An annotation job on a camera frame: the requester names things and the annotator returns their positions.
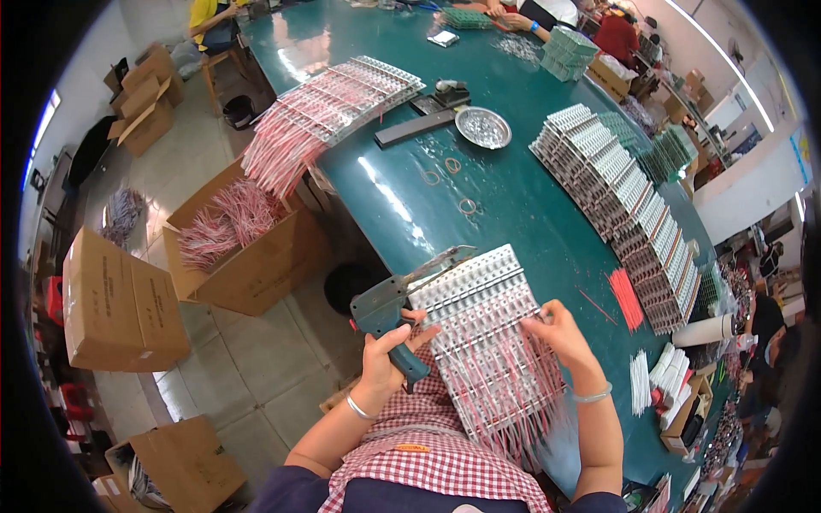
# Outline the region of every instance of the tagging gun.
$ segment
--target tagging gun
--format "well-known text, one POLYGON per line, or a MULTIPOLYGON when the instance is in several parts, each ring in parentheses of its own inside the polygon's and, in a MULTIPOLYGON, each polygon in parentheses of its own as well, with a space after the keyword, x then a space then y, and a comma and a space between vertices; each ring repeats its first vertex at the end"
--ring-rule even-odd
MULTIPOLYGON (((471 245, 453 246, 433 257, 411 274, 394 274, 378 285, 372 286, 364 294, 358 295, 351 301, 351 315, 353 315, 356 328, 379 338, 402 324, 410 324, 413 327, 412 319, 401 316, 401 309, 405 308, 408 296, 460 263, 472 258, 476 249, 471 245), (408 290, 410 283, 428 275, 430 278, 424 283, 413 290, 408 290)), ((413 393, 414 383, 430 374, 430 367, 422 363, 422 360, 413 354, 405 342, 391 349, 388 357, 393 366, 405 374, 406 392, 409 394, 413 393)))

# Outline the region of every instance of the red checkered apron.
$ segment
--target red checkered apron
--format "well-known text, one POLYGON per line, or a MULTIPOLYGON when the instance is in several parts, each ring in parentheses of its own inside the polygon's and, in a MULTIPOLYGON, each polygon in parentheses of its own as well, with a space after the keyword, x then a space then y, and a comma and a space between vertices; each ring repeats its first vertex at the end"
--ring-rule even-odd
POLYGON ((550 513, 536 480, 522 469, 469 441, 429 347, 417 352, 430 376, 413 395, 398 392, 330 478, 319 513, 342 510, 351 479, 371 478, 460 497, 524 501, 531 513, 550 513))

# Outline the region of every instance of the hand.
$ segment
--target hand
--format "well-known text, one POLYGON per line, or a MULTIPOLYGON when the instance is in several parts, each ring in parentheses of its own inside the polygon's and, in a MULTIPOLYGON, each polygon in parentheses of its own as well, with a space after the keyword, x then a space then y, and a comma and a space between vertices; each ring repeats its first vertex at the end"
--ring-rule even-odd
POLYGON ((506 12, 505 7, 501 3, 496 2, 496 5, 490 5, 490 2, 488 2, 488 10, 485 11, 485 14, 491 18, 499 18, 505 16, 506 12))
POLYGON ((226 18, 232 18, 232 17, 236 16, 236 14, 239 10, 240 10, 240 6, 236 5, 236 2, 231 2, 231 4, 229 4, 228 7, 225 8, 225 11, 223 11, 222 14, 226 18))
POLYGON ((522 16, 518 12, 508 12, 502 16, 502 19, 510 25, 513 30, 527 30, 530 32, 530 27, 533 26, 533 20, 522 16))
POLYGON ((559 300, 551 300, 542 305, 539 312, 544 322, 534 318, 523 318, 522 327, 546 341, 565 367, 588 365, 596 362, 593 351, 587 345, 573 319, 573 314, 559 300))
MULTIPOLYGON (((412 318, 420 323, 428 315, 424 310, 402 309, 402 317, 412 318)), ((368 333, 365 335, 365 350, 362 354, 362 379, 358 387, 367 393, 382 398, 390 398, 405 382, 405 375, 393 366, 388 358, 388 351, 402 342, 408 349, 416 352, 421 346, 431 341, 439 333, 439 326, 429 327, 412 340, 406 340, 411 334, 411 327, 404 324, 395 330, 385 333, 379 339, 368 333)))

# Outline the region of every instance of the silver bracelet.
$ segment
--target silver bracelet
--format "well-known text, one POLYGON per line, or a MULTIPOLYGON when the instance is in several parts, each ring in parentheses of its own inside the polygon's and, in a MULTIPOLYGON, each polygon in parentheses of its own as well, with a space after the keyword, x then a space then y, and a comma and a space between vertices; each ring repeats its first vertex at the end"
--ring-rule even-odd
POLYGON ((350 392, 345 394, 345 398, 348 400, 348 405, 351 407, 352 410, 354 410, 354 413, 359 415, 360 419, 378 420, 378 417, 374 417, 373 415, 366 414, 358 405, 356 405, 354 400, 351 399, 351 393, 350 392))
POLYGON ((579 396, 577 396, 577 395, 576 395, 576 393, 575 393, 575 392, 573 392, 573 395, 572 395, 571 397, 573 398, 573 401, 576 401, 576 402, 596 402, 596 401, 601 401, 601 400, 602 400, 602 399, 604 399, 605 397, 609 396, 609 395, 610 395, 610 392, 612 392, 612 391, 613 391, 613 385, 612 385, 612 383, 610 383, 609 381, 607 381, 607 382, 605 382, 605 383, 607 384, 607 386, 604 388, 604 392, 602 392, 602 393, 600 393, 600 394, 594 394, 594 395, 592 395, 592 396, 579 397, 579 396))

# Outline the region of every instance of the red shirt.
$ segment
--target red shirt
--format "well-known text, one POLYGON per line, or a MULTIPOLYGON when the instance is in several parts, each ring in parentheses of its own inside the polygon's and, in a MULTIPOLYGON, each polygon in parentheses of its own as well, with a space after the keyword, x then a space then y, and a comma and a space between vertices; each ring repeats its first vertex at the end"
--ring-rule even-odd
POLYGON ((606 16, 593 42, 622 62, 631 62, 633 55, 630 51, 639 49, 639 37, 635 35, 633 25, 621 16, 606 16))

